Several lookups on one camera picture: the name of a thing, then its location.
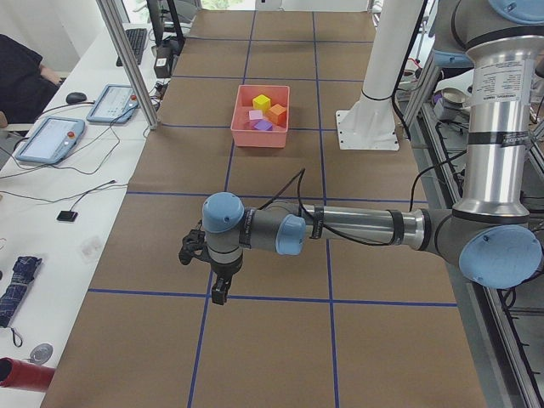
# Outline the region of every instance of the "blue joint cap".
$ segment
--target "blue joint cap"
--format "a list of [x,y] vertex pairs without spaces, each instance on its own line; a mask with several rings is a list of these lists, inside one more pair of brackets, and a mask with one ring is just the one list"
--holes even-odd
[[434,63],[442,68],[474,68],[474,63],[465,54],[448,53],[433,49]]
[[298,255],[303,249],[306,223],[304,218],[289,214],[281,222],[275,237],[275,250],[280,255]]
[[491,7],[503,18],[531,26],[544,23],[542,0],[489,0]]
[[501,225],[468,242],[459,257],[459,269],[482,286],[508,289],[530,278],[541,258],[535,234],[521,225]]
[[244,205],[232,193],[210,195],[202,206],[202,226],[212,233],[232,230],[244,216]]

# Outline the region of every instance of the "umbrella strap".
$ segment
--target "umbrella strap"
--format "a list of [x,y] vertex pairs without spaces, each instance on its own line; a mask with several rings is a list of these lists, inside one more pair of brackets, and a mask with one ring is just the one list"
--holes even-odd
[[20,347],[23,345],[23,337],[13,328],[13,327],[6,327],[9,330],[11,330],[11,337],[12,341],[14,342],[15,347]]

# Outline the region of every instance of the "keyboard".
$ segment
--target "keyboard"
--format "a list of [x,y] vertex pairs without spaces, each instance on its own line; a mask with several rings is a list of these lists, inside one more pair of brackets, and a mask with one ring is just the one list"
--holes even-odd
[[[142,55],[145,49],[145,37],[147,37],[147,30],[145,28],[129,28],[125,30],[127,34],[130,47],[134,51],[134,57],[138,65],[142,62]],[[116,66],[122,66],[121,58],[117,57]]]

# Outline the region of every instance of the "person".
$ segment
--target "person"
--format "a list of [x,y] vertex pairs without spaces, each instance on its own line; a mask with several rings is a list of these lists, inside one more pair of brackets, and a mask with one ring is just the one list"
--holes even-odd
[[0,34],[0,127],[33,123],[59,89],[59,76],[42,59]]

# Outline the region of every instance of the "blue and white device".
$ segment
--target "blue and white device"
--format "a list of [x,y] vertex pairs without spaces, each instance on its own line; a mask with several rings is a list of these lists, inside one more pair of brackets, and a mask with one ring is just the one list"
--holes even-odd
[[130,85],[106,85],[88,113],[91,123],[125,123],[138,107]]
[[55,164],[66,157],[85,130],[81,119],[50,116],[15,155],[22,162]]

